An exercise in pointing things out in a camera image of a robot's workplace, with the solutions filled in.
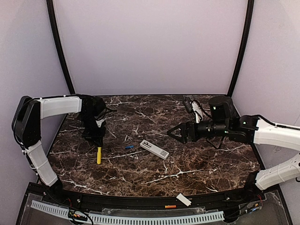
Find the white remote control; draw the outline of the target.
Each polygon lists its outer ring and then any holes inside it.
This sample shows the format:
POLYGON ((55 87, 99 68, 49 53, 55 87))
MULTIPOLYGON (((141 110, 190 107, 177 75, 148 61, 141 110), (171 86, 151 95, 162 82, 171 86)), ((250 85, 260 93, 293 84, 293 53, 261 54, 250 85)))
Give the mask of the white remote control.
POLYGON ((165 151, 164 149, 150 143, 149 141, 143 140, 140 143, 140 147, 149 151, 150 153, 158 156, 159 158, 166 160, 169 157, 169 152, 165 151))

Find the yellow handled screwdriver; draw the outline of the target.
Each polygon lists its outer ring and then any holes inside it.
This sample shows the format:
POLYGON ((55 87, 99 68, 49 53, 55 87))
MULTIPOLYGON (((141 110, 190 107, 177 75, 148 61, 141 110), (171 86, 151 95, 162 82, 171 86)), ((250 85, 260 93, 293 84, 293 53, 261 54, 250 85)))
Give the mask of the yellow handled screwdriver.
POLYGON ((97 148, 97 164, 100 165, 102 160, 102 148, 97 148))

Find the white battery cover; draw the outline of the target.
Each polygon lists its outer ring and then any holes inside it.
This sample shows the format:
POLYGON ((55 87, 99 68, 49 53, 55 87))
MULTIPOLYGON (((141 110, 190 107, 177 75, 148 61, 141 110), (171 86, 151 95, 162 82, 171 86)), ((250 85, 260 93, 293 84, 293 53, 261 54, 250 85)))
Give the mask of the white battery cover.
POLYGON ((186 206, 191 205, 191 201, 188 198, 186 198, 182 193, 178 194, 176 198, 186 206))

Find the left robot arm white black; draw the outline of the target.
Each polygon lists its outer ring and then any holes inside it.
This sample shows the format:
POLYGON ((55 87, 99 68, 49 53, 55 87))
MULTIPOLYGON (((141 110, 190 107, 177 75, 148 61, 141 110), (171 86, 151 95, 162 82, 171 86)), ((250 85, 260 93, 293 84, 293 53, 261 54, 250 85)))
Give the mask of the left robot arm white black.
POLYGON ((62 182, 50 165, 42 146, 41 120, 77 113, 84 127, 82 137, 101 148, 106 133, 105 116, 108 111, 104 100, 97 96, 23 96, 12 121, 12 131, 15 141, 42 183, 50 188, 61 188, 62 182))

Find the orange blue battery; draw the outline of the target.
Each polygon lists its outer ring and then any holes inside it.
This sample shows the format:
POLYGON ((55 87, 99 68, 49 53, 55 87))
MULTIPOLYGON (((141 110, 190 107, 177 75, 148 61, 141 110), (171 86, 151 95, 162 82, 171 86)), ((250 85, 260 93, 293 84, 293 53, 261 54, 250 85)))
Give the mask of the orange blue battery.
POLYGON ((125 149, 132 149, 132 148, 134 148, 133 145, 130 145, 130 146, 126 146, 126 147, 125 147, 125 149))
POLYGON ((176 205, 165 205, 165 209, 175 209, 176 205))

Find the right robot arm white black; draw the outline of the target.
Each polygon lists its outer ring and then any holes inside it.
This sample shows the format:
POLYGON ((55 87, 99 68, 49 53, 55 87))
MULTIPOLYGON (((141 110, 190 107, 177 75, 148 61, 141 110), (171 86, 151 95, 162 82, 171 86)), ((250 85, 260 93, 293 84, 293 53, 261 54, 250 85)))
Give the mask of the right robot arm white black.
MULTIPOLYGON (((201 138, 228 137, 229 140, 245 144, 266 144, 292 150, 300 149, 300 128, 271 122, 261 115, 239 116, 233 100, 227 96, 216 96, 208 101, 210 113, 206 113, 196 100, 185 98, 183 104, 195 120, 180 123, 167 131, 168 136, 186 144, 201 138)), ((300 156, 266 170, 249 174, 244 189, 260 193, 271 186, 299 178, 300 156)))

